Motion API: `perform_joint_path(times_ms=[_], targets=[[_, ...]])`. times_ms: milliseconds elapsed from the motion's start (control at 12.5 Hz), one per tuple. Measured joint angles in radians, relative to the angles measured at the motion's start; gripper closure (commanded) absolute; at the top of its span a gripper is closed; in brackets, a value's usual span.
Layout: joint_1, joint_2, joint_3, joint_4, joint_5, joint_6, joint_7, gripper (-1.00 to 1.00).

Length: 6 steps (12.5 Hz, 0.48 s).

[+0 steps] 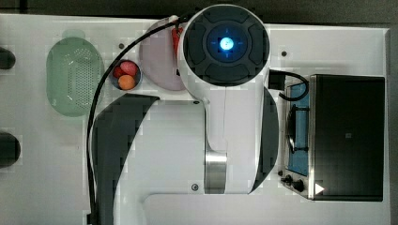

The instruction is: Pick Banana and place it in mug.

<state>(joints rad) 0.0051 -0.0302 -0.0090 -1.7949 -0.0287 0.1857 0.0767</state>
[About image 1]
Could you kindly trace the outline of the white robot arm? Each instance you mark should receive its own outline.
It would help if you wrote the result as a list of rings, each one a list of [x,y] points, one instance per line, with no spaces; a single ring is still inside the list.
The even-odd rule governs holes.
[[[181,23],[177,67],[190,99],[125,94],[94,122],[93,225],[146,225],[144,202],[154,194],[249,194],[276,159],[265,25],[226,4]]]

